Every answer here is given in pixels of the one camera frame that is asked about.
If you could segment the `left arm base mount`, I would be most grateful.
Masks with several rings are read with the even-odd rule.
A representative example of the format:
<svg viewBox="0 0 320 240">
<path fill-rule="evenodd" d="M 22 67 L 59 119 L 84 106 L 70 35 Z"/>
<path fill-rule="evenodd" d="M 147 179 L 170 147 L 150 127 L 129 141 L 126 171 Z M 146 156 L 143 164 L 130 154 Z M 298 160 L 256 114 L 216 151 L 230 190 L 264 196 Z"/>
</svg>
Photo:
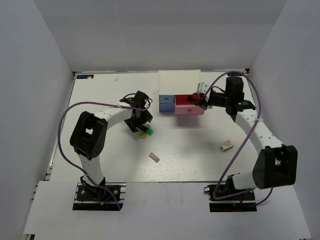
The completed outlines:
<svg viewBox="0 0 320 240">
<path fill-rule="evenodd" d="M 77 183 L 73 200 L 73 211 L 120 211 L 125 203 L 126 196 L 125 182 L 121 183 L 106 183 L 105 187 L 108 188 L 115 196 L 117 203 L 111 194 L 103 189 L 99 189 L 98 193 L 94 193 L 87 187 L 83 186 L 80 182 Z"/>
</svg>

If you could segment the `pink drawer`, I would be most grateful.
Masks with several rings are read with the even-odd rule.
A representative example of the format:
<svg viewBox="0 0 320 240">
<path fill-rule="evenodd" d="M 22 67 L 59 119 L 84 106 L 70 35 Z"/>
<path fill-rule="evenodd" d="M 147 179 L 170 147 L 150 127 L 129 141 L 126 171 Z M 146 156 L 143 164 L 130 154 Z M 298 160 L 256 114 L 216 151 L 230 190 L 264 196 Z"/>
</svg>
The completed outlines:
<svg viewBox="0 0 320 240">
<path fill-rule="evenodd" d="M 180 94 L 174 96 L 175 115 L 203 115 L 205 110 L 187 100 L 192 94 Z"/>
</svg>

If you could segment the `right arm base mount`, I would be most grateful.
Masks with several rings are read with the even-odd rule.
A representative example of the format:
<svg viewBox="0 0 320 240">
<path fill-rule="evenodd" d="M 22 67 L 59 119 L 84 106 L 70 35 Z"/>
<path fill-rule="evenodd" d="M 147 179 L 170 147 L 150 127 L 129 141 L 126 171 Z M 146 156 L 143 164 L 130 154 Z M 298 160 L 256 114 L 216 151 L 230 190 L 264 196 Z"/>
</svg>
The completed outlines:
<svg viewBox="0 0 320 240">
<path fill-rule="evenodd" d="M 208 195 L 209 211 L 211 213 L 242 213 L 256 212 L 256 198 L 253 191 L 245 194 L 238 194 L 242 190 L 234 188 L 232 183 L 222 182 L 216 193 L 217 198 L 214 198 L 214 190 L 217 184 L 208 184 L 203 188 L 203 192 Z M 228 195 L 238 194 L 236 196 L 226 197 Z"/>
</svg>

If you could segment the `yellow eraser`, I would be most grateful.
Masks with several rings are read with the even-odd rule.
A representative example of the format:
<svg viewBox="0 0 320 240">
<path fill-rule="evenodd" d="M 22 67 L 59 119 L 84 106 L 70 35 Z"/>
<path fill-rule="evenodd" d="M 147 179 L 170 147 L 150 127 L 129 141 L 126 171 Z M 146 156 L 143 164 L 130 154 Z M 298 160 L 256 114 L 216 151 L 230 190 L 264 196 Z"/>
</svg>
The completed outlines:
<svg viewBox="0 0 320 240">
<path fill-rule="evenodd" d="M 142 139 L 145 139 L 145 138 L 147 137 L 147 135 L 144 134 L 144 133 L 141 133 L 139 136 L 140 136 L 140 138 L 142 138 Z"/>
</svg>

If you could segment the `black green highlighter marker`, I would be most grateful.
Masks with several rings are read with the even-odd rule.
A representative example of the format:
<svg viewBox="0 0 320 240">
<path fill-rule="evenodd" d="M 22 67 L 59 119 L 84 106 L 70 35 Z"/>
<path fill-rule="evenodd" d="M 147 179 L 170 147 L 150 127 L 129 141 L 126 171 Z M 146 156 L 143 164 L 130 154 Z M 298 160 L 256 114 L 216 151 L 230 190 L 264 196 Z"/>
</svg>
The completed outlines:
<svg viewBox="0 0 320 240">
<path fill-rule="evenodd" d="M 150 129 L 150 128 L 144 126 L 144 125 L 140 126 L 139 129 L 142 132 L 144 132 L 145 134 L 147 134 L 148 136 L 151 136 L 154 133 L 154 131 L 152 129 Z"/>
</svg>

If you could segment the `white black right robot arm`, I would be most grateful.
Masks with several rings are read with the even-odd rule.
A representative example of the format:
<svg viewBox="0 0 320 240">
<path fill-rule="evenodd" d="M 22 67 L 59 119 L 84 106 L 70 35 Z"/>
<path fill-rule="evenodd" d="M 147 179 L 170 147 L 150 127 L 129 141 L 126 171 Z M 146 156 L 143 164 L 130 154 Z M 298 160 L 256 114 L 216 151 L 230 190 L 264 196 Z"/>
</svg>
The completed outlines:
<svg viewBox="0 0 320 240">
<path fill-rule="evenodd" d="M 244 81 L 240 76 L 228 76 L 225 89 L 216 92 L 213 85 L 200 82 L 196 93 L 188 97 L 192 104 L 207 110 L 224 108 L 232 120 L 245 132 L 246 137 L 229 162 L 232 165 L 247 142 L 257 152 L 251 171 L 227 175 L 225 169 L 213 190 L 212 199 L 236 200 L 255 189 L 273 189 L 292 186 L 296 182 L 298 150 L 286 145 L 268 129 L 261 118 L 261 108 L 245 99 Z"/>
</svg>

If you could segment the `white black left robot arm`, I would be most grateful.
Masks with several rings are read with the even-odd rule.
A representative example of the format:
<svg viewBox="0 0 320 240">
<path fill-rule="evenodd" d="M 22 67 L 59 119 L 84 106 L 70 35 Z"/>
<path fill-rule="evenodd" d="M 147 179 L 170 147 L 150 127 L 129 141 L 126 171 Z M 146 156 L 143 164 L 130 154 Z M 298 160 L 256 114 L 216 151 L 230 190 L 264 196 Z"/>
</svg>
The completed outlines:
<svg viewBox="0 0 320 240">
<path fill-rule="evenodd" d="M 135 94 L 126 95 L 120 102 L 126 105 L 107 108 L 97 113 L 82 112 L 69 141 L 80 159 L 81 168 L 85 171 L 80 182 L 96 200 L 103 198 L 106 193 L 106 180 L 101 170 L 99 155 L 105 145 L 107 130 L 124 122 L 133 133 L 141 130 L 148 135 L 153 134 L 153 131 L 145 126 L 153 119 L 147 110 L 152 103 L 149 96 L 137 91 Z"/>
</svg>

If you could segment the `black marker pen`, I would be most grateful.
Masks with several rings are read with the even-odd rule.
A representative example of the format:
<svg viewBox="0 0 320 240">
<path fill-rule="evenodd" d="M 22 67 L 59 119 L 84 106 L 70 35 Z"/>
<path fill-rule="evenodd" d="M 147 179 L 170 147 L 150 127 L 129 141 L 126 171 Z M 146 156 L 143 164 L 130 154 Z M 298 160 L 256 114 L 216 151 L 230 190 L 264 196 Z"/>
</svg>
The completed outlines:
<svg viewBox="0 0 320 240">
<path fill-rule="evenodd" d="M 198 98 L 194 98 L 192 95 L 188 96 L 187 100 L 192 104 L 195 104 L 195 103 L 199 102 L 199 99 Z"/>
</svg>

